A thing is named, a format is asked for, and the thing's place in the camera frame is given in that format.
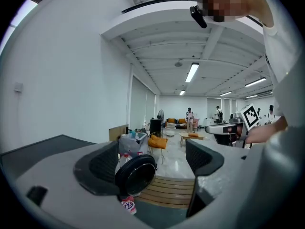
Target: smoke detector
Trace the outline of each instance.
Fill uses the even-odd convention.
[[[180,62],[180,60],[177,63],[175,63],[175,66],[176,67],[181,67],[182,66],[182,63]]]

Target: wooden panel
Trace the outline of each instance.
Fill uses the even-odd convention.
[[[154,186],[157,187],[167,187],[167,188],[175,188],[175,189],[193,189],[194,185],[173,185],[173,184],[165,184],[165,183],[159,183],[159,182],[154,182]]]
[[[166,187],[156,187],[150,185],[148,190],[163,192],[163,193],[174,193],[174,194],[192,194],[193,189],[174,189],[174,188],[166,188]]]
[[[173,185],[184,185],[184,186],[194,186],[195,182],[194,181],[189,181],[189,182],[183,182],[183,181],[166,181],[166,180],[160,180],[160,179],[155,179],[155,182],[159,183],[165,183],[165,184],[173,184]]]
[[[165,204],[190,204],[190,199],[174,199],[174,198],[162,198],[162,197],[156,197],[149,194],[141,193],[140,198],[145,198],[154,202],[161,202]]]
[[[145,189],[144,191],[141,192],[157,197],[162,197],[162,198],[176,198],[176,199],[191,199],[192,195],[189,194],[172,194],[172,193],[162,193],[162,192],[157,192],[157,191],[152,191],[152,190],[147,190]]]
[[[168,208],[188,208],[189,207],[186,204],[166,204],[166,203],[151,201],[151,200],[148,200],[148,199],[145,199],[145,198],[140,198],[140,197],[137,197],[136,200],[146,202],[146,203],[149,203],[149,204],[162,206],[162,207],[168,207]]]
[[[169,177],[160,177],[156,176],[156,179],[165,180],[165,181],[181,181],[181,182],[194,182],[194,179],[186,179],[186,178],[169,178]]]
[[[126,133],[127,126],[128,125],[121,125],[121,126],[109,129],[109,141],[117,141],[122,134]]]

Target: standing fan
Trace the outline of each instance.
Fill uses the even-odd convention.
[[[164,119],[164,112],[163,112],[163,110],[161,109],[161,110],[159,110],[159,113],[158,113],[158,115],[157,115],[157,119]]]

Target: plastic bottle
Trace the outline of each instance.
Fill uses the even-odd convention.
[[[132,159],[132,157],[129,154],[125,153],[120,159],[120,166],[122,167],[131,159]]]

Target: floor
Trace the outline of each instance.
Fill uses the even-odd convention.
[[[180,146],[181,136],[179,133],[186,132],[185,129],[174,130],[175,135],[168,136],[168,143],[166,149],[163,150],[165,160],[162,164],[161,150],[154,149],[152,156],[157,160],[158,170],[157,175],[162,177],[171,178],[195,178],[189,164],[185,158],[185,141],[183,141],[182,147]],[[206,133],[204,129],[195,131],[196,133],[202,134],[210,140],[215,140],[214,135]]]

